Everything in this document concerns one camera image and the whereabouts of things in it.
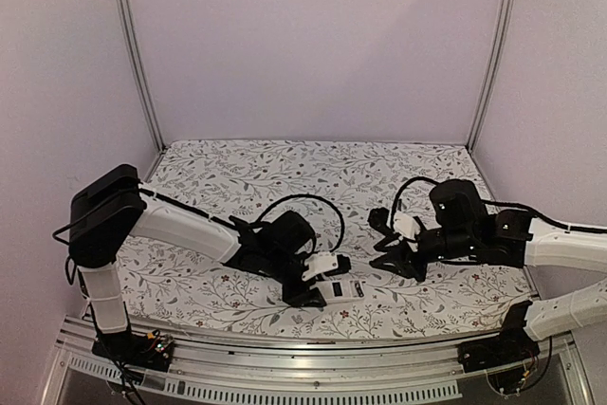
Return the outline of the white remote control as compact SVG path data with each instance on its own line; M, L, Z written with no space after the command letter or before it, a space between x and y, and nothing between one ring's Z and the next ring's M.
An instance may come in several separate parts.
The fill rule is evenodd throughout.
M359 280L321 281L313 288L320 291L327 304L359 302L365 297L364 282Z

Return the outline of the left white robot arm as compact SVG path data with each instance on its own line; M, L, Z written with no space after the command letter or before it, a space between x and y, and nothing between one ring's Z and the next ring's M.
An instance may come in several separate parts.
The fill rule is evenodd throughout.
M327 300L303 277L298 254L315 233L296 212L272 222L213 217L145 187L121 164L76 193L70 202L68 253L83 276L105 347L121 361L141 351L129 331L117 256L128 237L142 237L199 253L223 266L268 277L291 307L324 307Z

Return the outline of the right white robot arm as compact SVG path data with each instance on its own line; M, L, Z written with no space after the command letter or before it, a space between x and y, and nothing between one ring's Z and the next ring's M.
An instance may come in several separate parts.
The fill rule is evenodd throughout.
M556 221L521 203L483 199L473 182L434 182L429 199L436 228L426 228L393 201L370 210L368 223L383 238L373 268L425 281L431 263L498 267L569 267L605 272L606 230ZM606 320L606 282L550 300L525 301L508 309L502 334L490 344L497 362L510 363L527 346Z

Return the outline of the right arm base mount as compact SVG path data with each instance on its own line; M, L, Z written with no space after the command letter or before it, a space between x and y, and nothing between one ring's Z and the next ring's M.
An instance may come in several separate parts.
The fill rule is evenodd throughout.
M457 347L457 360L465 373L518 364L488 376L489 386L500 395L520 393L538 360L539 344L524 331L526 311L531 305L531 301L524 301L511 306L497 335L462 342Z

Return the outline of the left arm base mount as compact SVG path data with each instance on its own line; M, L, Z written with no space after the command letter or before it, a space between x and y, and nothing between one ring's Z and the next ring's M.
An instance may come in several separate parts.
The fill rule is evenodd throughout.
M112 334L98 330L92 354L127 366L168 372L174 350L175 340L171 335L159 330L140 335L128 326L125 331Z

